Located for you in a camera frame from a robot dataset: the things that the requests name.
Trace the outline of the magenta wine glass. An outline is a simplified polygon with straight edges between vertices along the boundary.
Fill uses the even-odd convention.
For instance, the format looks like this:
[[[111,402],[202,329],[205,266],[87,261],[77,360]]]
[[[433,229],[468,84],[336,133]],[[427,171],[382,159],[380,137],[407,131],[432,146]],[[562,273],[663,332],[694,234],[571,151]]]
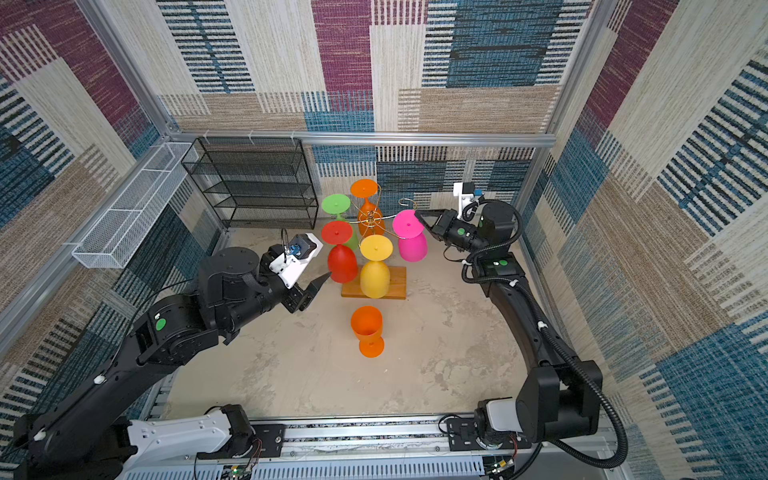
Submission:
[[[428,253],[424,226],[412,209],[399,212],[392,221],[394,233],[398,236],[400,256],[407,262],[419,262]]]

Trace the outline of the yellow wine glass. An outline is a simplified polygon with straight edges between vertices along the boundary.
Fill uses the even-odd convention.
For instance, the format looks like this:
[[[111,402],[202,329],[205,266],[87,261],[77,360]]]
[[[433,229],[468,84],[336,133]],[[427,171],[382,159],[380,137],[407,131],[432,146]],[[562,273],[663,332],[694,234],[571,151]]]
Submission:
[[[368,236],[361,242],[360,253],[367,260],[360,273],[361,291],[372,299],[384,297],[390,288],[390,271],[385,261],[393,253],[392,242],[383,235]]]

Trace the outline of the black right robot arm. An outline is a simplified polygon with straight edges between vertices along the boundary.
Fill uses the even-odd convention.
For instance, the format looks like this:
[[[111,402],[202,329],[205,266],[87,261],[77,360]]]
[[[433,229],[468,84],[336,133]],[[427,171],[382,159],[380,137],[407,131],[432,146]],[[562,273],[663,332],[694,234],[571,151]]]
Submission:
[[[550,443],[591,467],[621,466],[629,442],[619,414],[602,391],[600,368],[581,359],[561,337],[510,250],[523,232],[520,212],[509,203],[480,198],[462,211],[417,209],[414,216],[433,238],[466,252],[462,280],[481,287],[519,346],[527,377],[514,401],[523,436],[537,448]],[[596,433],[602,414],[615,432],[612,456],[596,458],[568,444],[570,438]]]

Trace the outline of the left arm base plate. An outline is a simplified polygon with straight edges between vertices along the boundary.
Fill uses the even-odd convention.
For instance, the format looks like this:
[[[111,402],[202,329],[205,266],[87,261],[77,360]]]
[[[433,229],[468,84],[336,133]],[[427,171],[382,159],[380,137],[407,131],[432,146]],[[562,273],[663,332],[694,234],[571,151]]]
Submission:
[[[251,428],[253,432],[250,434],[244,458],[251,460],[279,458],[282,454],[287,425],[256,423],[252,424]]]

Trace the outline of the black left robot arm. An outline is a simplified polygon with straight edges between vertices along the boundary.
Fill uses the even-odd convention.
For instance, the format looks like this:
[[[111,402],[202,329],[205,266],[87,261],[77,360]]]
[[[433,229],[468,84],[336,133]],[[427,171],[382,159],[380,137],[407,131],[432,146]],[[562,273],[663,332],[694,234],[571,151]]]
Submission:
[[[228,247],[204,258],[196,281],[148,307],[111,360],[52,410],[15,422],[12,444],[26,453],[14,478],[116,479],[153,453],[181,455],[184,443],[200,445],[201,453],[213,458],[248,454],[255,435],[235,405],[205,415],[185,439],[174,440],[123,414],[150,387],[198,353],[230,344],[245,325],[274,307],[305,310],[329,276],[307,288],[297,282],[322,249],[306,233],[263,255]]]

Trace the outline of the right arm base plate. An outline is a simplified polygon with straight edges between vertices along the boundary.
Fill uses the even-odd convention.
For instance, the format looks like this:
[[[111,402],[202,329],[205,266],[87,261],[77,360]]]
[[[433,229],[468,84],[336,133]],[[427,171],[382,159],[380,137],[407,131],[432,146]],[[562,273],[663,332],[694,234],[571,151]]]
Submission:
[[[449,415],[438,421],[438,429],[447,437],[449,450],[452,452],[487,450],[514,453],[534,447],[533,443],[519,432],[495,434],[492,440],[484,440],[472,418]]]

